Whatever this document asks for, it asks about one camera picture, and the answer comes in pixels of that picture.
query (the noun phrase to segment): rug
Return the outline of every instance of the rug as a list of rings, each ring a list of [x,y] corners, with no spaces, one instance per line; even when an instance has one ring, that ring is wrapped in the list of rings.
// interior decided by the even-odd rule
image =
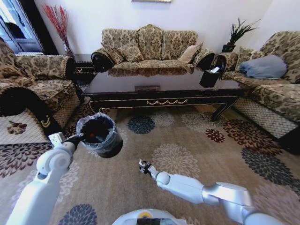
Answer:
[[[300,224],[299,156],[281,149],[263,130],[233,110],[210,122],[213,106],[107,110],[123,138],[121,152],[100,158],[82,144],[52,214],[52,225],[109,225],[133,210],[166,210],[194,225],[233,225],[221,206],[195,205],[161,190],[139,172],[139,159],[158,170],[249,189],[257,208],[288,225]],[[92,115],[82,105],[65,135],[75,133],[79,118]],[[36,174],[36,159],[51,145],[0,146],[0,221],[5,223],[23,188]]]

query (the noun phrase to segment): picture frame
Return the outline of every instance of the picture frame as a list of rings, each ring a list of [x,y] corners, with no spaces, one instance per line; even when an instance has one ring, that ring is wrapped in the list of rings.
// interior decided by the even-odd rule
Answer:
[[[149,1],[149,2],[164,2],[164,3],[172,2],[172,0],[131,0],[131,1]]]

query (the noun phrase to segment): black coffee table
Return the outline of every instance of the black coffee table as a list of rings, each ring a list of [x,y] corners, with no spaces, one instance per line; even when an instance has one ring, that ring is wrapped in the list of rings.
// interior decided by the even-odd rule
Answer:
[[[83,95],[101,109],[220,104],[211,120],[250,89],[199,68],[110,69],[98,73]]]

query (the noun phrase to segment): sofa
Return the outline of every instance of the sofa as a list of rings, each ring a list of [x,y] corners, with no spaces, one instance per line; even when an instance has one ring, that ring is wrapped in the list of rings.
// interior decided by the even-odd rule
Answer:
[[[252,49],[243,51],[246,55],[253,52]],[[300,153],[296,143],[300,134],[300,31],[275,33],[256,52],[256,56],[261,53],[283,59],[287,72],[280,79],[254,79],[239,72],[236,64],[241,58],[240,52],[221,53],[214,61],[221,67],[223,79],[235,80],[253,89],[234,107],[277,138],[287,150]]]
[[[135,41],[138,44],[143,60],[140,62],[123,61],[116,63],[105,48],[93,52],[91,59],[97,72],[110,68],[139,69],[139,68],[210,68],[214,52],[201,49],[190,63],[177,59],[191,45],[195,45],[198,35],[189,30],[162,30],[152,24],[138,30],[104,29],[102,31],[102,46],[117,49]]]
[[[0,144],[46,143],[80,104],[74,60],[15,55],[0,39]]]

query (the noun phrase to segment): vase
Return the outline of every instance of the vase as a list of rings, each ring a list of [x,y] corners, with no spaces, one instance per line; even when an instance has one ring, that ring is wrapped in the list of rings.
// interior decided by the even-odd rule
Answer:
[[[231,53],[235,48],[235,45],[223,45],[223,53]]]
[[[66,39],[62,40],[62,42],[64,43],[64,48],[65,48],[66,55],[74,58],[74,53],[73,53],[73,51],[70,47],[68,39],[66,38]]]

